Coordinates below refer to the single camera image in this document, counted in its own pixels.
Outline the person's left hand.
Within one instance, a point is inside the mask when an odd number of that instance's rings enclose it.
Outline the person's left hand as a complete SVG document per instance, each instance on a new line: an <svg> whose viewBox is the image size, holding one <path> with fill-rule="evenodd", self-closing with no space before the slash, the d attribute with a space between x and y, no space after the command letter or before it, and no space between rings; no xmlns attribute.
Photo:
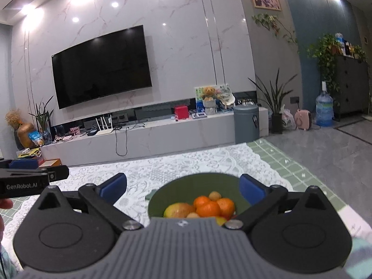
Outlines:
<svg viewBox="0 0 372 279"><path fill-rule="evenodd" d="M1 199L0 200L0 209L8 210L13 207L13 202L11 199ZM3 234L4 234L4 220L3 217L0 215L0 241L3 239Z"/></svg>

